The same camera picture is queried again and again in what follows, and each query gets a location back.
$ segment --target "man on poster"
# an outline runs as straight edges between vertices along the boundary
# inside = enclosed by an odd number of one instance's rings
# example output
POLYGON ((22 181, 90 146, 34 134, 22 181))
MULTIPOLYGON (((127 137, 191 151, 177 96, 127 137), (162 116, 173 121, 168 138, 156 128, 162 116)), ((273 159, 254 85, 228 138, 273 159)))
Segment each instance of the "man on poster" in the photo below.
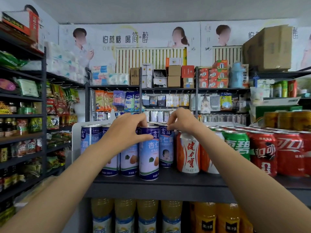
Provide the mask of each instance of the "man on poster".
POLYGON ((83 28, 76 28, 72 35, 76 42, 72 52, 78 57, 81 66, 89 68, 90 61, 94 57, 94 50, 85 49, 85 46, 87 45, 86 30, 83 28))

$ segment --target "hand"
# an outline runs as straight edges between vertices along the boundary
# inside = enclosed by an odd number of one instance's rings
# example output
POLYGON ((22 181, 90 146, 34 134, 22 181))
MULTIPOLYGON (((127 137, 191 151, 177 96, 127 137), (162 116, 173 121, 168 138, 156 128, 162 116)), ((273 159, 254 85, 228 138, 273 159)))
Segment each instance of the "hand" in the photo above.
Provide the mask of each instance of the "hand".
POLYGON ((167 130, 178 130, 193 135, 201 123, 193 116, 190 110, 179 108, 169 117, 167 130))
POLYGON ((102 149, 105 149, 104 146, 109 146, 112 155, 115 156, 136 143, 152 140, 151 134, 136 134, 137 127, 146 126, 145 114, 123 114, 113 121, 108 131, 96 144, 102 149))
POLYGON ((87 54, 87 59, 90 61, 93 57, 94 57, 94 51, 91 50, 91 51, 89 51, 89 53, 87 54))

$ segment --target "red box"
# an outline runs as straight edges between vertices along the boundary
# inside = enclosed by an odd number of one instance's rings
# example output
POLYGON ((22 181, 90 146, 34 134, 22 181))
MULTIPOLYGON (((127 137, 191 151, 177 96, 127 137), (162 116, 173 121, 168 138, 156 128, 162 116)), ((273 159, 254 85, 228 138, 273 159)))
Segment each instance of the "red box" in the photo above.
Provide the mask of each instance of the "red box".
POLYGON ((227 60, 218 60, 212 66, 213 69, 218 70, 227 70, 228 69, 228 61, 227 60))
POLYGON ((227 78, 217 79, 217 88, 228 88, 228 82, 227 78))
POLYGON ((182 78, 194 78, 194 65, 181 66, 181 77, 182 78))
POLYGON ((208 78, 228 78, 228 70, 210 69, 208 78))
POLYGON ((199 78, 208 78, 208 68, 199 68, 199 78))
POLYGON ((208 88, 217 88, 217 78, 208 79, 208 88))
POLYGON ((199 88, 208 88, 208 78, 199 78, 199 88))

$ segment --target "yellow can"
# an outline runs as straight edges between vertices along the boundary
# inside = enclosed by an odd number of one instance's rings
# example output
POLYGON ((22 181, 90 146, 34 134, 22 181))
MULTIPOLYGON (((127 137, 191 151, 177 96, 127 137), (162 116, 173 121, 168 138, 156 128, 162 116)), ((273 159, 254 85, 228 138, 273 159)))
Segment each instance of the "yellow can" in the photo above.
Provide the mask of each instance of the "yellow can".
POLYGON ((293 129, 293 114, 294 112, 285 111, 279 112, 277 120, 277 128, 292 130, 293 129))
POLYGON ((311 131, 311 111, 297 111, 293 114, 293 129, 296 131, 311 131))
POLYGON ((264 127, 277 128, 278 112, 265 112, 263 114, 264 127))

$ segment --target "ceiling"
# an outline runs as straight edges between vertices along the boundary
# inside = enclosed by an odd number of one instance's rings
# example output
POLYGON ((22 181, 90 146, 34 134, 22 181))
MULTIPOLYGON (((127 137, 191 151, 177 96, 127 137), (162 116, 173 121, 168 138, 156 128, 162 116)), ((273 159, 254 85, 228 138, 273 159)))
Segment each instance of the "ceiling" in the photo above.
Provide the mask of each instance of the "ceiling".
POLYGON ((311 0, 33 0, 59 23, 310 17, 311 0))

